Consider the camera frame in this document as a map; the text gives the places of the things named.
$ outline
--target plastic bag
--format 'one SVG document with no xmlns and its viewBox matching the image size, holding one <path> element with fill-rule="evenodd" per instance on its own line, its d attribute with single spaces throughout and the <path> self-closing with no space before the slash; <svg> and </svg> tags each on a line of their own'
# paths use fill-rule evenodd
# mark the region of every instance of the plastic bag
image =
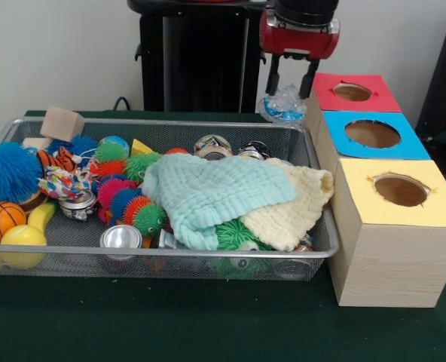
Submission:
<svg viewBox="0 0 446 362">
<path fill-rule="evenodd" d="M 267 121 L 284 124 L 300 124 L 307 107 L 293 84 L 279 88 L 274 96 L 264 97 L 258 111 Z"/>
</svg>

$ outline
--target white wall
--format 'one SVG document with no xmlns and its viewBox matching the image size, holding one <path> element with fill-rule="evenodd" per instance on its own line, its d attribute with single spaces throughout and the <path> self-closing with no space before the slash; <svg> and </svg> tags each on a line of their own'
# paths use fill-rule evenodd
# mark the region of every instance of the white wall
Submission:
<svg viewBox="0 0 446 362">
<path fill-rule="evenodd" d="M 321 70 L 381 73 L 417 121 L 446 31 L 446 0 L 341 0 L 341 41 Z M 142 108 L 139 15 L 117 0 L 0 0 L 0 130 L 27 109 Z M 281 84 L 305 62 L 281 62 Z M 264 95 L 267 67 L 258 96 Z"/>
</svg>

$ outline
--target yellow banana toy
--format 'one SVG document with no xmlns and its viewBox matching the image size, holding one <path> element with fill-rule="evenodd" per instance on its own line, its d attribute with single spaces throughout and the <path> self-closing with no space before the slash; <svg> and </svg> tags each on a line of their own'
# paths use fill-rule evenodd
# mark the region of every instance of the yellow banana toy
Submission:
<svg viewBox="0 0 446 362">
<path fill-rule="evenodd" d="M 46 202 L 45 204 L 37 206 L 29 215 L 27 225 L 33 226 L 37 230 L 45 233 L 45 228 L 49 223 L 50 218 L 56 212 L 56 203 L 54 201 Z"/>
</svg>

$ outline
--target red paper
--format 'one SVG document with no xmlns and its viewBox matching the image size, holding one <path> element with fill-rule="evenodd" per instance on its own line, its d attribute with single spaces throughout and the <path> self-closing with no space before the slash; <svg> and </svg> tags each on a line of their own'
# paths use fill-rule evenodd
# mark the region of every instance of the red paper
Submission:
<svg viewBox="0 0 446 362">
<path fill-rule="evenodd" d="M 345 100 L 335 93 L 340 83 L 357 84 L 371 92 L 368 100 Z M 339 75 L 317 73 L 313 81 L 322 111 L 402 112 L 392 92 L 380 75 Z"/>
</svg>

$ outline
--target round hole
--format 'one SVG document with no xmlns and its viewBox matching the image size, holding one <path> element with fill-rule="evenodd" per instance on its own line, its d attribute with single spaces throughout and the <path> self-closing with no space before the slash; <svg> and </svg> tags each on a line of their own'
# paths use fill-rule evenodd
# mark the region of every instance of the round hole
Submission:
<svg viewBox="0 0 446 362">
<path fill-rule="evenodd" d="M 397 205 L 413 207 L 427 199 L 427 187 L 409 176 L 380 176 L 374 181 L 374 185 L 383 198 Z"/>
<path fill-rule="evenodd" d="M 363 102 L 368 100 L 372 92 L 358 84 L 352 83 L 340 83 L 334 87 L 334 92 L 345 100 L 350 100 L 352 102 Z"/>
<path fill-rule="evenodd" d="M 399 132 L 388 124 L 367 119 L 354 121 L 345 126 L 347 136 L 361 145 L 386 149 L 400 142 Z"/>
</svg>

